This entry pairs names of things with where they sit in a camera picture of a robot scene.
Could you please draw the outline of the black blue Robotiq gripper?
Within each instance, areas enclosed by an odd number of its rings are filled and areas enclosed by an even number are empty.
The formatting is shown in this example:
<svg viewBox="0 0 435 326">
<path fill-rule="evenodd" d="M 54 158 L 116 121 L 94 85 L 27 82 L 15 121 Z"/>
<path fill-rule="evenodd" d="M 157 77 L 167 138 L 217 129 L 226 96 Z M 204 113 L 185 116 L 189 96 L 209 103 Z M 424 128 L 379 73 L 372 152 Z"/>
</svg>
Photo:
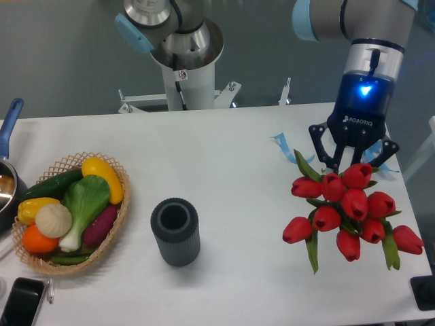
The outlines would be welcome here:
<svg viewBox="0 0 435 326">
<path fill-rule="evenodd" d="M 345 74 L 327 123 L 309 126 L 319 161 L 338 173 L 343 145 L 360 146 L 364 149 L 360 163 L 375 168 L 388 168 L 386 161 L 400 149 L 396 142 L 385 135 L 385 118 L 394 88 L 394 82 L 380 77 Z M 333 156 L 328 154 L 323 143 L 328 128 L 336 143 Z"/>
</svg>

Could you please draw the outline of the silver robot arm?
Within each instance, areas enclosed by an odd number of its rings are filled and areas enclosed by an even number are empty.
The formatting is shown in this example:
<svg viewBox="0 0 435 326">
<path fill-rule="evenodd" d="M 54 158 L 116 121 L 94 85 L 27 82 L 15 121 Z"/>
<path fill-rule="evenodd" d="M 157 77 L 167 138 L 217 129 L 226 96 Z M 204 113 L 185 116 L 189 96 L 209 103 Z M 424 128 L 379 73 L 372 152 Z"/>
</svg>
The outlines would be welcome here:
<svg viewBox="0 0 435 326">
<path fill-rule="evenodd" d="M 402 64 L 416 1 L 297 1 L 295 34 L 307 41 L 351 42 L 333 112 L 309 133 L 317 157 L 338 171 L 343 152 L 353 163 L 375 144 L 368 163 L 380 167 L 399 149 L 386 134 L 385 116 Z M 115 19 L 126 43 L 160 65 L 171 111 L 213 109 L 215 62 L 222 32 L 205 18 L 202 1 L 125 1 Z"/>
</svg>

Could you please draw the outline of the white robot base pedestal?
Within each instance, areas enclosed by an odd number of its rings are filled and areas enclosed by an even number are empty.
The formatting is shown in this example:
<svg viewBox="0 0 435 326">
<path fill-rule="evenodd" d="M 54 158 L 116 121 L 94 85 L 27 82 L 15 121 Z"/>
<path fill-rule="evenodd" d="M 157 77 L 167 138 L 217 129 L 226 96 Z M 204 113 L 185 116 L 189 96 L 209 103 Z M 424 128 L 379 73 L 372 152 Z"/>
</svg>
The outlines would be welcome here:
<svg viewBox="0 0 435 326">
<path fill-rule="evenodd" d="M 119 113 L 143 113 L 155 107 L 166 107 L 169 111 L 201 109 L 227 109 L 237 107 L 235 98 L 241 84 L 230 81 L 223 89 L 214 88 L 214 64 L 194 70 L 174 71 L 161 67 L 165 93 L 124 96 L 119 90 Z"/>
</svg>

